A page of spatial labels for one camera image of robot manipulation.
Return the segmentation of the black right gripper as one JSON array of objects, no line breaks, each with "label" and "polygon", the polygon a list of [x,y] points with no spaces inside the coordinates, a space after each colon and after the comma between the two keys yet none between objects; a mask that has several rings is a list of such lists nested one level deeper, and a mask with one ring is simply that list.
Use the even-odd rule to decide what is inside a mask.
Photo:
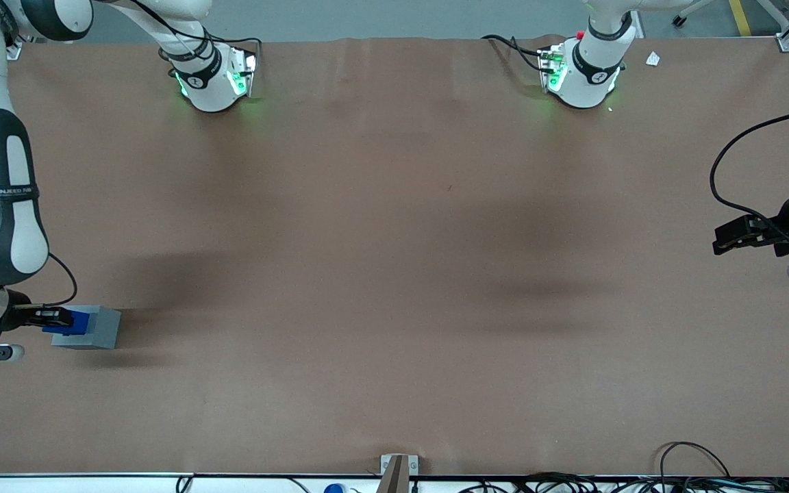
[{"label": "black right gripper", "polygon": [[72,312],[64,307],[38,307],[27,294],[6,288],[8,305],[2,315],[2,331],[24,327],[33,320],[42,331],[71,331]]}]

